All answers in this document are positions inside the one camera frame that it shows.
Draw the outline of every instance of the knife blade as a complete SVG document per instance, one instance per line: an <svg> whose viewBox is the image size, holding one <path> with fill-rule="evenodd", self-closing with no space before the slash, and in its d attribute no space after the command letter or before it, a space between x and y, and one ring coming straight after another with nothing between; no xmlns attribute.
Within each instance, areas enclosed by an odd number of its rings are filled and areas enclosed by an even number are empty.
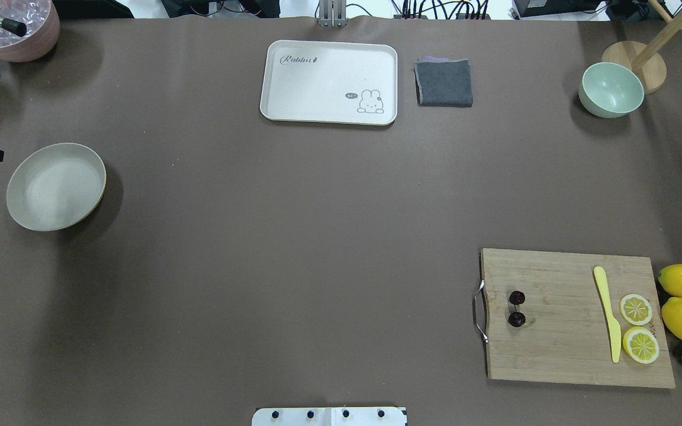
<svg viewBox="0 0 682 426"><path fill-rule="evenodd" d="M609 333L609 349L612 351L612 362L620 361L620 348L622 348L622 335L620 334L620 323L612 315L612 302L609 300L609 284L607 273L603 267L596 266L593 269L593 278L596 281L596 289L599 290L599 299L604 307L604 318L607 320L607 331Z"/></svg>

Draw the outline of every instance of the gray cloth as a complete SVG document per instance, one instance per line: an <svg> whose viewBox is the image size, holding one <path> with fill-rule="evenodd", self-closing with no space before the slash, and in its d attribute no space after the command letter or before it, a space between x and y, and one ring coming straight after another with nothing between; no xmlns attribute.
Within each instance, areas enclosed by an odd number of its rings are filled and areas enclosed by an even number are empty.
<svg viewBox="0 0 682 426"><path fill-rule="evenodd" d="M459 60L418 60L414 63L417 103L420 105L473 106L470 62Z"/></svg>

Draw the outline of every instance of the lemon half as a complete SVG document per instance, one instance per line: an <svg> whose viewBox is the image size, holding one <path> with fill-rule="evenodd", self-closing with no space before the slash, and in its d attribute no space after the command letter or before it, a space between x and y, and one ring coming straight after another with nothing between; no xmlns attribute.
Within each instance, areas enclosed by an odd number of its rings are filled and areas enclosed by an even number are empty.
<svg viewBox="0 0 682 426"><path fill-rule="evenodd" d="M620 299L620 313L625 321L633 325L644 325L652 321L652 305L637 294L628 294Z"/></svg>
<svg viewBox="0 0 682 426"><path fill-rule="evenodd" d="M623 335L623 348L631 358L641 364L651 364L660 356L660 345L644 327L631 327Z"/></svg>

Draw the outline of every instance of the cutting board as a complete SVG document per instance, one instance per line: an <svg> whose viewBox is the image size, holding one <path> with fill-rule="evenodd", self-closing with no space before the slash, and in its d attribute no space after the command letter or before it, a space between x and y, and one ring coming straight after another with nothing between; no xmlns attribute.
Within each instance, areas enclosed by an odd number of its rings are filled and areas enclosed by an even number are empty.
<svg viewBox="0 0 682 426"><path fill-rule="evenodd" d="M644 327L660 345L652 364L639 364L624 350L620 362L612 362L595 266L606 270L612 312L623 333L631 325L620 314L620 299L636 293L651 303L654 315ZM675 388L649 258L484 248L481 274L489 378ZM527 322L519 328L507 322L514 311L508 300L512 291L526 298L519 311Z"/></svg>

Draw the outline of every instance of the white floor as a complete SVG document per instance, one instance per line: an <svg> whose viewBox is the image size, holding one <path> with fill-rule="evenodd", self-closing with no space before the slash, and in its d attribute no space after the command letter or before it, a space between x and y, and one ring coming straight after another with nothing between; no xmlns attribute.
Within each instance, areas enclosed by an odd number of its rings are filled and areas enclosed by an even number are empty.
<svg viewBox="0 0 682 426"><path fill-rule="evenodd" d="M135 17L168 17L165 8L162 7L160 0L118 0L124 4ZM347 0L347 5L352 3L366 8L373 16L377 17L393 17L395 8L388 0ZM402 0L396 0L397 5L403 3ZM210 3L211 11L214 11L214 3ZM680 0L667 0L668 8L675 11L680 5ZM239 9L237 0L228 0L227 7L233 10ZM454 5L447 5L446 10L451 13ZM509 20L512 16L509 14L509 9L512 7L512 0L490 0L488 3L488 14L491 19ZM317 0L281 0L281 17L294 16L314 16L314 11L317 8ZM355 6L346 8L347 17L356 17L365 15L365 11ZM424 12L428 17L433 19L433 11ZM214 18L233 18L233 17L251 17L249 14L238 14L230 11L222 10L213 14ZM597 14L573 13L573 14L554 14L540 17L528 17L524 20L541 20L541 21L608 21L606 10L601 8Z"/></svg>

